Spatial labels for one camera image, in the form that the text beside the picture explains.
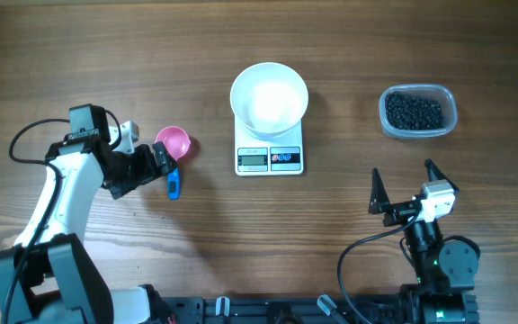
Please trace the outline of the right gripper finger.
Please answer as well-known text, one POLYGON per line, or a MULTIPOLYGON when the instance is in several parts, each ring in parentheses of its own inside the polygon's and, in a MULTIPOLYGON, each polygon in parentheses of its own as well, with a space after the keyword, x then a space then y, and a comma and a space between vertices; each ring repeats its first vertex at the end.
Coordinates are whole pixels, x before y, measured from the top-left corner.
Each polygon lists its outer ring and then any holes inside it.
POLYGON ((428 158, 424 162, 424 166, 427 170, 427 176, 430 182, 445 180, 449 183, 455 194, 460 192, 460 189, 450 180, 435 164, 428 158))
POLYGON ((369 214, 386 213, 390 210, 390 200, 380 176, 380 171, 375 167, 372 169, 371 197, 369 203, 369 214))

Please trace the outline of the pink scoop blue handle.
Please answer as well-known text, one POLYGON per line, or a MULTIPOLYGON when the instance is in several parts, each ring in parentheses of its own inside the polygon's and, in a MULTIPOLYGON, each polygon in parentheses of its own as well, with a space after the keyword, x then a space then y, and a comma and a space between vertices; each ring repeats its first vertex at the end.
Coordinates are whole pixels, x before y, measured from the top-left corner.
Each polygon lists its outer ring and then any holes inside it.
MULTIPOLYGON (((175 160, 184 157, 190 146, 191 140, 187 132, 177 126, 168 126, 158 132, 155 142, 162 142, 167 152, 175 160)), ((176 168, 167 176, 167 193, 171 201, 178 200, 181 194, 181 176, 179 168, 176 168)))

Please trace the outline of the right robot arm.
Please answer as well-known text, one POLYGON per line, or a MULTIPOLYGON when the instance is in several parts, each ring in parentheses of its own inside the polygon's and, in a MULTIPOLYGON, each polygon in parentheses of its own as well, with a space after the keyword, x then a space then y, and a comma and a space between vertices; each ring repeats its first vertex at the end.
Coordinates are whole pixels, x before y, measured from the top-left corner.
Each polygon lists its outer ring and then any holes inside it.
POLYGON ((480 248, 465 237, 444 237, 438 220, 451 214, 460 189, 430 159, 428 181, 407 202, 392 203, 377 168, 372 171, 369 213, 384 216, 385 227, 401 229, 400 246, 416 283, 391 295, 362 297, 371 323, 477 323, 474 289, 480 248))

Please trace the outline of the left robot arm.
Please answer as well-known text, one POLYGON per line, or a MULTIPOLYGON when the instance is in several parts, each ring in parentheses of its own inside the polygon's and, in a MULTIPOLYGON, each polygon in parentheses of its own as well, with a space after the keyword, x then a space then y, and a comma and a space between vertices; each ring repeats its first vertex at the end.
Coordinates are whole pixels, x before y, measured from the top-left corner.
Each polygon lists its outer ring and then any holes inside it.
POLYGON ((50 145, 40 165, 47 178, 37 206, 13 246, 0 250, 3 323, 175 323, 176 315, 150 284, 110 290, 83 241, 99 189, 113 199, 172 174, 165 144, 135 146, 113 113, 72 107, 70 132, 50 145))

